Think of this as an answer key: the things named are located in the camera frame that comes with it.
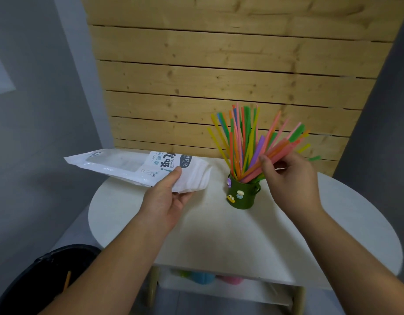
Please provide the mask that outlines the person's right hand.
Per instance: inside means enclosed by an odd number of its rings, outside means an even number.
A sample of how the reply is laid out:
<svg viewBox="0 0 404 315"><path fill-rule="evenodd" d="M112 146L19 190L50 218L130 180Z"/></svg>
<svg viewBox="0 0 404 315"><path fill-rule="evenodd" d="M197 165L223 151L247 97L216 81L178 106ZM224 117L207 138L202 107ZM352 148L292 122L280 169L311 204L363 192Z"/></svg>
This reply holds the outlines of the person's right hand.
<svg viewBox="0 0 404 315"><path fill-rule="evenodd" d="M292 222L322 214L318 174L313 165L296 152L283 157L283 162L286 170L276 170L277 181L267 181L275 203Z"/></svg>

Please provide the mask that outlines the person's left hand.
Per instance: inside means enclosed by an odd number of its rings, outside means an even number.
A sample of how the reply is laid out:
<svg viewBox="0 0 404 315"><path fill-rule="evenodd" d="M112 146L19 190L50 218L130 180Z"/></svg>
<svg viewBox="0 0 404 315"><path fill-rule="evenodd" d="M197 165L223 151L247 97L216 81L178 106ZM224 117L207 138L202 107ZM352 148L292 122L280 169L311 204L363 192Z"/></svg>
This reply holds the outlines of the person's left hand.
<svg viewBox="0 0 404 315"><path fill-rule="evenodd" d="M193 192L178 193L158 191L156 185L145 192L137 214L139 224L160 236L166 237L178 223L184 206Z"/></svg>

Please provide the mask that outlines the small bundle of colourful straws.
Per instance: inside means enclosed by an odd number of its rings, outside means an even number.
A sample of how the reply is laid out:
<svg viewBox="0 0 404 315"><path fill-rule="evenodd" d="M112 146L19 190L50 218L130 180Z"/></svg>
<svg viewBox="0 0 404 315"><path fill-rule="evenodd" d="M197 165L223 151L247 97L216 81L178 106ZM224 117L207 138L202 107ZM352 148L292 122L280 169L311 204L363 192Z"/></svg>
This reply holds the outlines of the small bundle of colourful straws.
<svg viewBox="0 0 404 315"><path fill-rule="evenodd" d="M292 152L309 135L309 131L305 131L304 124L300 122L287 136L278 140L288 122L287 120L284 121L279 130L277 130L281 117L281 111L278 111L267 134L265 136L259 135L257 130L259 109L255 109L252 123L248 116L248 110L245 109L241 112L244 112L244 114L241 115L238 137L242 139L243 135L245 135L245 149L242 150L242 146L239 147L240 156L239 158L235 157L231 171L235 174L237 181L248 184L265 178L259 161L260 155L264 154L272 163L276 163Z"/></svg>

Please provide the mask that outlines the white plastic straw bag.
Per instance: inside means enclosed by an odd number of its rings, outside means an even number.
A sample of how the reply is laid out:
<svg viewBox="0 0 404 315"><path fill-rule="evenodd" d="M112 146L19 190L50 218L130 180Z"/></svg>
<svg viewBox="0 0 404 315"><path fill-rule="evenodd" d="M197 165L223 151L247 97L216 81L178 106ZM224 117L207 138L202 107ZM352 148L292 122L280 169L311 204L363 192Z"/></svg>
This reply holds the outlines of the white plastic straw bag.
<svg viewBox="0 0 404 315"><path fill-rule="evenodd" d="M212 169L207 161L192 155L125 149L100 149L65 157L64 160L79 168L145 187L155 186L175 168L182 168L180 178L172 187L173 192L180 194L204 190Z"/></svg>

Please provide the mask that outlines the person's right forearm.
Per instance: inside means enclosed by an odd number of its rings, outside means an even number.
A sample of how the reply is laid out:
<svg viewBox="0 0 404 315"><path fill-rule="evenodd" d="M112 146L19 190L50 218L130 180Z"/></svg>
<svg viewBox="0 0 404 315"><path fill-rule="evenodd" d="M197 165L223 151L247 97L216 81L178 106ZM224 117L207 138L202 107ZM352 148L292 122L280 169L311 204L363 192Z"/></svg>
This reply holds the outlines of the person's right forearm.
<svg viewBox="0 0 404 315"><path fill-rule="evenodd" d="M284 210L346 315L404 315L404 283L320 206Z"/></svg>

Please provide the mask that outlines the person's left forearm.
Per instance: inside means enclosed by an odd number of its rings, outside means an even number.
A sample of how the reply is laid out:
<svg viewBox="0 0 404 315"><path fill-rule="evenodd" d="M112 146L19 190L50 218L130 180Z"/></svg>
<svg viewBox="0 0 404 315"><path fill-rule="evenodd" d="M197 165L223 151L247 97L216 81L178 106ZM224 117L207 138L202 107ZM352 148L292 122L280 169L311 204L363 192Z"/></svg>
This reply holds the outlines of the person's left forearm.
<svg viewBox="0 0 404 315"><path fill-rule="evenodd" d="M39 315L127 315L181 210L140 212Z"/></svg>

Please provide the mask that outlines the green cup with stickers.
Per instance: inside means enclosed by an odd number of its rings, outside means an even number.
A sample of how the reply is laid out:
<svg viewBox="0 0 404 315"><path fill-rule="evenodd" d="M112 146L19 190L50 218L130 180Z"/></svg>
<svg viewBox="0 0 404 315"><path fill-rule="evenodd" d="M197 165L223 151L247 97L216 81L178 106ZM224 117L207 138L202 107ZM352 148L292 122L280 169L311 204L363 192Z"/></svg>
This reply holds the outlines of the green cup with stickers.
<svg viewBox="0 0 404 315"><path fill-rule="evenodd" d="M256 195L260 192L260 183L244 184L237 181L231 174L227 177L226 200L234 208L247 210L254 204Z"/></svg>

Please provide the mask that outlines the large bunch of colourful straws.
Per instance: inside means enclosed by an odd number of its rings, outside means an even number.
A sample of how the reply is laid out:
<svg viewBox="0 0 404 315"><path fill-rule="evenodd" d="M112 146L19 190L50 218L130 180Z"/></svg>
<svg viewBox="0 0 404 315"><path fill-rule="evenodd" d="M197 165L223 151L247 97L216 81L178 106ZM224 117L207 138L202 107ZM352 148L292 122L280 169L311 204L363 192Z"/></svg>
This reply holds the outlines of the large bunch of colourful straws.
<svg viewBox="0 0 404 315"><path fill-rule="evenodd" d="M261 152L267 149L266 137L258 131L259 107L232 105L228 118L223 112L211 114L219 139L208 129L221 156L229 166L231 177L242 183L264 179L261 168L252 170Z"/></svg>

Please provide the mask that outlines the blue plastic cup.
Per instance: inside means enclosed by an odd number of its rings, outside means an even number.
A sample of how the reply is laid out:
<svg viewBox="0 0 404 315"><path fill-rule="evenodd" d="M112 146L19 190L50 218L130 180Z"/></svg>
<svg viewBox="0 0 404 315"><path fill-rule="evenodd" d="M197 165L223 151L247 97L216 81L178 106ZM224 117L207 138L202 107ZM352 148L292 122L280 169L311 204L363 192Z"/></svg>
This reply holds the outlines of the blue plastic cup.
<svg viewBox="0 0 404 315"><path fill-rule="evenodd" d="M199 285L209 285L215 280L216 275L205 272L191 271L190 278Z"/></svg>

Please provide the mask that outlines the wooden table leg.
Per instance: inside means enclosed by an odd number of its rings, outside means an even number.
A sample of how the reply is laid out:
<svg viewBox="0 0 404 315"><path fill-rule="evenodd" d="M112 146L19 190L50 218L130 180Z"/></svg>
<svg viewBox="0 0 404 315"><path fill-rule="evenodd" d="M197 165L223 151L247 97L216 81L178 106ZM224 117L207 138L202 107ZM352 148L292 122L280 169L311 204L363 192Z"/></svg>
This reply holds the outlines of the wooden table leg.
<svg viewBox="0 0 404 315"><path fill-rule="evenodd" d="M303 315L306 303L306 288L297 286L294 289L293 305L291 308L292 315Z"/></svg>
<svg viewBox="0 0 404 315"><path fill-rule="evenodd" d="M148 308L152 308L157 291L157 284L159 280L160 269L157 266L152 266L148 273L148 285L146 294L146 305Z"/></svg>

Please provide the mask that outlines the wooden slat panel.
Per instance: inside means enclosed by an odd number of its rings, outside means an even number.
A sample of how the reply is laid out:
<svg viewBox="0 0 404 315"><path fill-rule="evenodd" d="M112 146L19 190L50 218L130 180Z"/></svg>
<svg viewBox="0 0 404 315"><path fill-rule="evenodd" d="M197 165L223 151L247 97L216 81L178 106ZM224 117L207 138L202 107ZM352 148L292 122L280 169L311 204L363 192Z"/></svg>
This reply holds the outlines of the wooden slat panel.
<svg viewBox="0 0 404 315"><path fill-rule="evenodd" d="M221 158L211 114L281 111L332 176L404 20L404 0L82 0L115 147Z"/></svg>

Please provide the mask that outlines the pink plastic cup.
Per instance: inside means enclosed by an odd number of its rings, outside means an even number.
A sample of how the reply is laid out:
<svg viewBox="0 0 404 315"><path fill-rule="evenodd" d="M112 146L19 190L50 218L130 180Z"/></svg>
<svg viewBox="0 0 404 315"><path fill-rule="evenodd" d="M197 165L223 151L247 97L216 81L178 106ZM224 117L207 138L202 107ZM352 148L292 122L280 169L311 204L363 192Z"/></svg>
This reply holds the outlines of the pink plastic cup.
<svg viewBox="0 0 404 315"><path fill-rule="evenodd" d="M218 275L217 278L223 281L224 283L234 286L240 285L244 281L244 279L241 277L233 277L233 276Z"/></svg>

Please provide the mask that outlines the white table shelf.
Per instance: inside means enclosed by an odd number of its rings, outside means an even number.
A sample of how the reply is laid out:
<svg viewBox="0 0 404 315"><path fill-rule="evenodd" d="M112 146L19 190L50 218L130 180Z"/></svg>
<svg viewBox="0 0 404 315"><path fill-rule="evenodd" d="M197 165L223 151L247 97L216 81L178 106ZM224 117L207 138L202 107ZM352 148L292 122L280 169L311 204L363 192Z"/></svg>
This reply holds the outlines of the white table shelf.
<svg viewBox="0 0 404 315"><path fill-rule="evenodd" d="M158 282L163 289L288 307L293 305L292 289L282 284L245 279L239 285L231 285L215 278L210 284L202 285L168 268L160 269Z"/></svg>

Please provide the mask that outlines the black trash bin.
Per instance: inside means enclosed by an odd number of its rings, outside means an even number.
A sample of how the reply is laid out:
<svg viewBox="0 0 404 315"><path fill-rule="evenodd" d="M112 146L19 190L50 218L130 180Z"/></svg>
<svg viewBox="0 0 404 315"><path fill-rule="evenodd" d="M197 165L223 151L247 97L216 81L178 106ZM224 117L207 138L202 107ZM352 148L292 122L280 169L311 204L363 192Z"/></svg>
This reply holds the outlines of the black trash bin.
<svg viewBox="0 0 404 315"><path fill-rule="evenodd" d="M67 272L69 286L100 254L88 244L71 244L37 258L0 297L0 315L37 315L63 292Z"/></svg>

